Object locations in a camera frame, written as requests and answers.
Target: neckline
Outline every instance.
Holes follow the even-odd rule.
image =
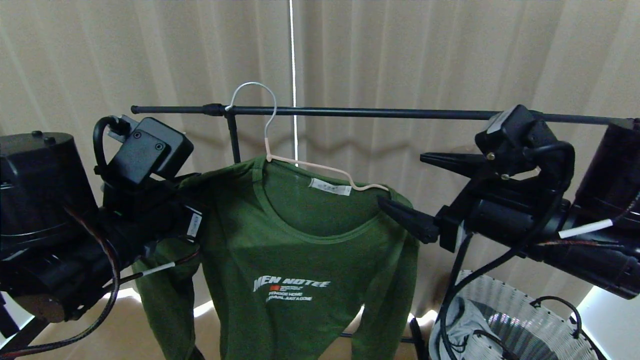
[[[382,210],[378,210],[375,216],[368,219],[364,223],[360,224],[356,228],[342,234],[336,234],[336,235],[330,235],[330,236],[317,236],[317,235],[307,234],[303,231],[300,231],[295,227],[289,225],[286,221],[284,221],[280,217],[280,215],[278,215],[275,209],[273,209],[273,206],[271,205],[269,199],[267,198],[267,193],[264,188],[264,174],[263,174],[266,164],[267,164],[266,156],[261,156],[256,158],[253,163],[253,191],[255,193],[255,196],[258,199],[258,202],[260,203],[260,205],[262,206],[262,209],[267,214],[269,220],[273,224],[281,228],[281,230],[283,230],[285,233],[299,240],[302,240],[308,243],[318,244],[318,245],[342,243],[344,241],[353,239],[356,236],[362,235],[364,232],[366,232],[372,226],[374,226],[376,222],[379,222],[385,216]],[[307,171],[302,168],[296,167],[289,163],[285,163],[283,161],[273,160],[271,163],[269,163],[269,166],[279,166],[279,167],[285,168],[292,173],[298,174],[300,176],[308,177],[309,181],[312,178],[316,178],[331,184],[337,184],[337,185],[349,184],[349,181],[322,176],[322,175],[313,173],[311,171]],[[388,196],[391,198],[391,200],[396,200],[396,192],[393,189],[389,188],[388,186],[387,188],[389,189]]]

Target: basket handle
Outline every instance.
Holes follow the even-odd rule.
[[[568,302],[567,300],[565,300],[565,299],[563,299],[561,297],[551,296],[551,295],[539,297],[536,300],[533,300],[532,302],[530,302],[529,305],[531,305],[533,307],[540,307],[541,303],[544,300],[560,301],[564,305],[567,305],[571,310],[573,310],[573,313],[575,314],[576,330],[573,332],[572,335],[573,335],[573,337],[575,339],[577,339],[580,336],[580,333],[582,333],[582,318],[580,317],[580,313],[578,312],[578,309],[575,306],[573,306],[572,303]]]
[[[520,358],[512,353],[502,342],[502,339],[498,338],[497,336],[494,336],[493,334],[486,332],[484,330],[478,329],[478,330],[474,330],[474,335],[484,335],[487,338],[490,338],[491,340],[493,340],[493,342],[495,342],[496,344],[500,345],[500,347],[502,348],[502,358],[504,360],[520,360]]]

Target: clothes hanger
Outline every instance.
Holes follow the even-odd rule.
[[[320,164],[307,163],[306,161],[294,160],[294,159],[283,158],[281,156],[273,155],[271,153],[271,149],[269,148],[269,137],[267,136],[267,133],[268,133],[268,130],[269,130],[269,125],[271,125],[271,122],[276,117],[276,112],[278,111],[278,105],[276,103],[276,95],[273,93],[273,91],[271,91],[270,88],[268,88],[266,85],[258,83],[256,81],[250,81],[248,83],[244,83],[244,84],[240,85],[238,88],[236,88],[236,90],[234,91],[233,96],[231,97],[231,102],[229,103],[228,106],[225,107],[225,110],[228,111],[229,109],[231,109],[234,106],[234,101],[236,99],[236,95],[238,94],[238,91],[240,91],[240,89],[242,89],[243,87],[248,86],[248,85],[261,86],[262,88],[267,90],[271,94],[271,97],[273,98],[273,113],[271,114],[271,117],[269,118],[269,121],[267,121],[267,124],[264,126],[264,147],[267,150],[267,161],[268,162],[271,162],[271,160],[278,160],[278,161],[283,161],[283,162],[290,163],[290,164],[306,165],[308,167],[322,168],[322,169],[325,169],[325,170],[338,172],[338,173],[346,176],[349,179],[349,184],[351,185],[352,189],[358,190],[358,191],[364,191],[364,190],[371,189],[371,188],[378,188],[378,189],[385,190],[387,192],[389,191],[389,189],[387,187],[382,186],[382,185],[378,185],[378,184],[369,184],[369,185],[366,185],[366,186],[357,186],[353,182],[353,178],[351,177],[351,175],[349,175],[348,172],[346,172],[344,170],[340,170],[338,168],[332,168],[332,167],[327,167],[327,166],[320,165]]]

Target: green shirt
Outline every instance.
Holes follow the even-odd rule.
[[[221,322],[220,353],[232,359],[317,359],[364,304],[353,359],[392,359],[415,286],[417,241],[379,210],[376,197],[310,187],[348,184],[265,157],[184,182],[210,207],[200,256],[136,280],[167,359],[201,359],[194,346],[193,284],[202,264]],[[146,270],[193,252],[165,240],[134,265]]]

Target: laundry basket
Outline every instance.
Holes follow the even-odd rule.
[[[469,270],[461,271],[458,282],[469,274]],[[576,325],[540,305],[542,300],[554,297],[543,297],[539,301],[485,275],[465,286],[458,296],[471,301],[480,310],[502,344],[521,360],[598,359]],[[479,336],[470,336],[466,344],[467,357],[475,354],[474,360],[493,359],[486,344]]]

